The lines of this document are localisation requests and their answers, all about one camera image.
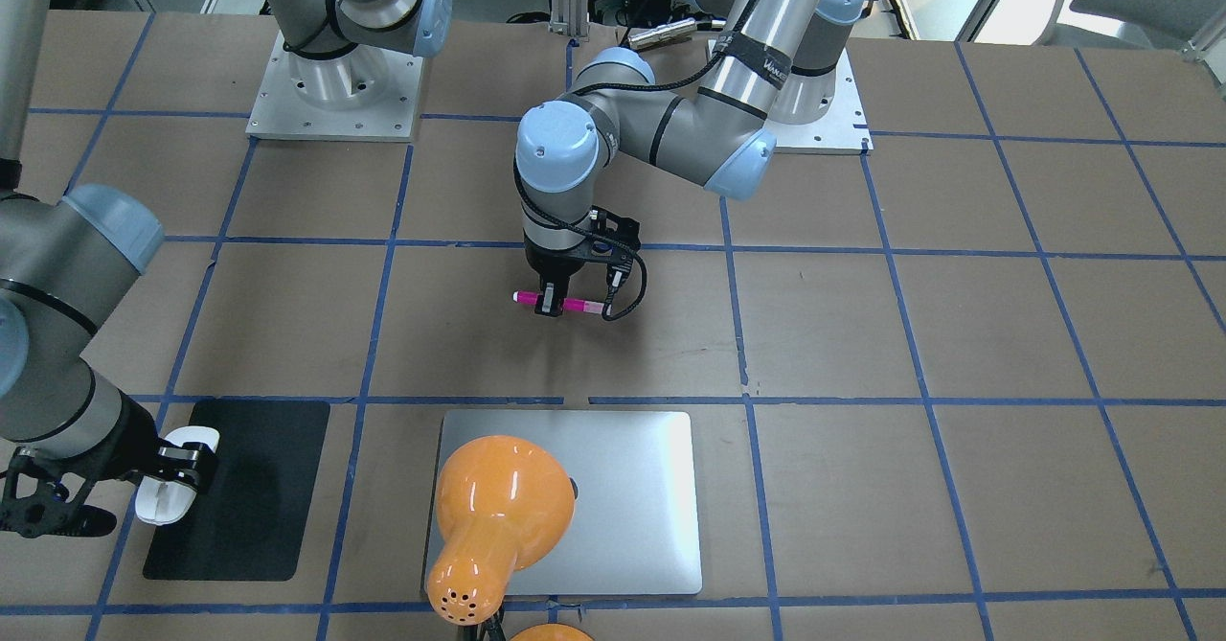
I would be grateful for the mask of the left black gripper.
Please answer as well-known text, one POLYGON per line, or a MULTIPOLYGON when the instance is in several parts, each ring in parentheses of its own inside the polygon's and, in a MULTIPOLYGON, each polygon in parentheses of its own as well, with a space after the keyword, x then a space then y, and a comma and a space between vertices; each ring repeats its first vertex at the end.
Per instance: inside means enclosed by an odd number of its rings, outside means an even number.
POLYGON ((538 316, 562 316, 569 279, 586 264, 607 265, 607 282, 612 286, 622 286, 629 279, 631 251, 641 248, 640 223, 591 206, 579 226, 590 230, 592 238, 549 223, 533 210, 524 208, 527 261, 539 275, 539 289, 535 297, 535 314, 538 316))

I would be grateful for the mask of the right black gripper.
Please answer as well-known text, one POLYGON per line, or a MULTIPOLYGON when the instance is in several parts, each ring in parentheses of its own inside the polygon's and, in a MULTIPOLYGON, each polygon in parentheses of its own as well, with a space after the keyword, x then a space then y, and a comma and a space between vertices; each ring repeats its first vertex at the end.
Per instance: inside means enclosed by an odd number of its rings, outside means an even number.
MULTIPOLYGON (((70 458, 53 458, 44 450, 18 447, 2 472, 1 531, 23 538, 109 536, 116 517, 86 504, 98 480, 132 480, 152 465, 161 438, 148 411, 129 397, 120 398, 116 427, 99 445, 70 458)), ((183 446, 163 441, 153 463, 153 478, 206 493, 215 483, 217 453, 206 442, 183 446)))

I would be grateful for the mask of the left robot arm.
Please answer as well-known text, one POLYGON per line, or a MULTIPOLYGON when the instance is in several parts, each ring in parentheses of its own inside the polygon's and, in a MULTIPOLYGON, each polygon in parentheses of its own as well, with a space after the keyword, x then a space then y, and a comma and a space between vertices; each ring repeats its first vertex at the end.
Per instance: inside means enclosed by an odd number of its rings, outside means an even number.
POLYGON ((639 226, 595 205, 596 179, 617 153, 726 199, 749 199, 779 143, 767 123, 794 123, 788 105, 831 96, 867 0, 688 2, 726 21, 706 64, 691 74, 695 96, 683 96, 680 81, 660 83, 639 53, 618 44, 519 123, 512 175, 527 262, 539 278, 539 316, 560 316, 573 275, 604 264, 601 317, 622 317, 613 302, 642 265, 639 226))

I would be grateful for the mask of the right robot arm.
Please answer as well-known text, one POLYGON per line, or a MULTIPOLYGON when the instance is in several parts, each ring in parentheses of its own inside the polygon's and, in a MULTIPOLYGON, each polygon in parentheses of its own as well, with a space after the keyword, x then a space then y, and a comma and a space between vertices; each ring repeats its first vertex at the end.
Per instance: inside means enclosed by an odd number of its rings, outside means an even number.
MULTIPOLYGON (((304 99, 354 105, 386 87, 387 53, 443 50, 454 0, 267 0, 304 99)), ((78 184, 56 203, 18 192, 28 104, 49 0, 2 0, 2 529, 101 538, 101 480, 137 488, 136 512, 170 526, 208 491, 219 433, 158 435, 148 411, 82 353, 150 268, 166 227, 126 192, 78 184)))

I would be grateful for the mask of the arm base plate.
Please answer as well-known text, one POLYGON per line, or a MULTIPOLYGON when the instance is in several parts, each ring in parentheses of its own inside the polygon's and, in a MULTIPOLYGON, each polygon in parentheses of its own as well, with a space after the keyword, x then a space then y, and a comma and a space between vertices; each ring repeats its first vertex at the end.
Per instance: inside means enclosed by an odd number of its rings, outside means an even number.
POLYGON ((756 38, 723 33, 707 42, 707 56, 718 63, 733 58, 763 82, 779 88, 761 127, 736 130, 743 116, 718 123, 707 135, 711 150, 732 150, 741 143, 763 143, 782 153, 867 153, 873 148, 863 105, 847 58, 852 25, 821 20, 823 29, 805 33, 802 44, 815 44, 818 69, 793 65, 803 47, 783 47, 756 38))
POLYGON ((356 47, 332 60, 299 58, 280 37, 246 134, 281 142, 412 142, 425 58, 356 47))

